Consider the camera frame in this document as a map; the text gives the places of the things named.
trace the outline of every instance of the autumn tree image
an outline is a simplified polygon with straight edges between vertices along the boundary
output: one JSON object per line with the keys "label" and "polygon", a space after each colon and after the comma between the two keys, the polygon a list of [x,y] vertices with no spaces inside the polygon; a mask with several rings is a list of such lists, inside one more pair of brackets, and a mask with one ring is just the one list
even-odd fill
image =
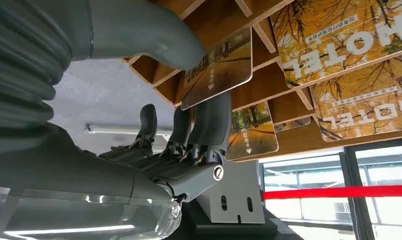
{"label": "autumn tree image", "polygon": [[196,68],[186,71],[182,109],[246,83],[251,77],[251,29],[246,28],[210,49]]}
{"label": "autumn tree image", "polygon": [[226,152],[228,160],[277,150],[277,139],[267,102],[233,113],[229,147]]}
{"label": "autumn tree image", "polygon": [[310,89],[325,141],[402,130],[402,55]]}
{"label": "autumn tree image", "polygon": [[271,21],[290,88],[402,55],[402,0],[295,0]]}

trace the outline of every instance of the robotic arm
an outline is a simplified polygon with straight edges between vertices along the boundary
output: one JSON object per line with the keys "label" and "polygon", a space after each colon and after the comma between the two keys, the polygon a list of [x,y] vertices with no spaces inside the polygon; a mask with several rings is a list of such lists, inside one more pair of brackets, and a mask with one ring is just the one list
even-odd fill
{"label": "robotic arm", "polygon": [[[163,238],[179,224],[178,205],[222,179],[229,93],[195,107],[192,132],[189,113],[178,108],[167,148],[157,155],[152,105],[141,111],[133,144],[100,156],[46,122],[53,110],[43,100],[54,98],[52,86],[71,61],[138,53],[189,69],[204,49],[177,16],[145,0],[0,1],[0,238],[60,233],[78,239],[75,234],[87,229],[111,231],[104,227],[111,222],[131,229],[116,239],[145,239],[144,233]],[[167,202],[167,208],[152,201]],[[165,230],[158,231],[159,223]]]}

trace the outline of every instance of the transparent plastic cover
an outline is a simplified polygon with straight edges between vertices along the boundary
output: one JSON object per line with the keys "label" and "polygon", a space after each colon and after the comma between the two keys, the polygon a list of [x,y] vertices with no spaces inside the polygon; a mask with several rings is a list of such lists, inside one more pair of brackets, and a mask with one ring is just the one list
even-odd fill
{"label": "transparent plastic cover", "polygon": [[173,200],[0,187],[0,240],[152,240],[180,224]]}

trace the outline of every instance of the wooden shelf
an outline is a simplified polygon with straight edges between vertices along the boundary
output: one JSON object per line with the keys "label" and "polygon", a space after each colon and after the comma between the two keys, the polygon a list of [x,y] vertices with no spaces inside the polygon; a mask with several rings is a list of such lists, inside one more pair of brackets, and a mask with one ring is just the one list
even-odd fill
{"label": "wooden shelf", "polygon": [[345,147],[372,142],[380,142],[402,138],[402,131],[393,131],[377,135],[355,137],[338,141],[324,141],[320,135],[320,129],[314,121],[307,126],[302,126],[276,134],[279,150],[276,152],[257,155],[255,157],[240,158],[236,162],[250,161],[253,159],[268,158],[294,153],[302,153],[313,150]]}
{"label": "wooden shelf", "polygon": [[[197,35],[206,49],[223,41],[243,28],[252,27],[251,81],[230,91],[233,111],[267,101],[274,124],[310,117],[314,121],[307,126],[285,130],[276,134],[279,150],[239,161],[307,152],[326,148],[378,142],[402,138],[402,131],[369,135],[351,139],[325,142],[320,133],[317,116],[308,84],[289,88],[282,70],[281,58],[270,22],[270,15],[293,0],[152,0],[176,13]],[[166,102],[181,104],[185,72],[158,63],[147,56],[123,59],[130,68]],[[320,82],[336,77],[328,76]]]}

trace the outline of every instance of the red barrier tape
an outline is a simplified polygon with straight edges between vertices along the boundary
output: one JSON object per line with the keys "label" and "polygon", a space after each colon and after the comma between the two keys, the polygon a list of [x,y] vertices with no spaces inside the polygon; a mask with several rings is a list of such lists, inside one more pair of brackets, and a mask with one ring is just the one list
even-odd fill
{"label": "red barrier tape", "polygon": [[266,191],[264,199],[402,197],[402,185]]}

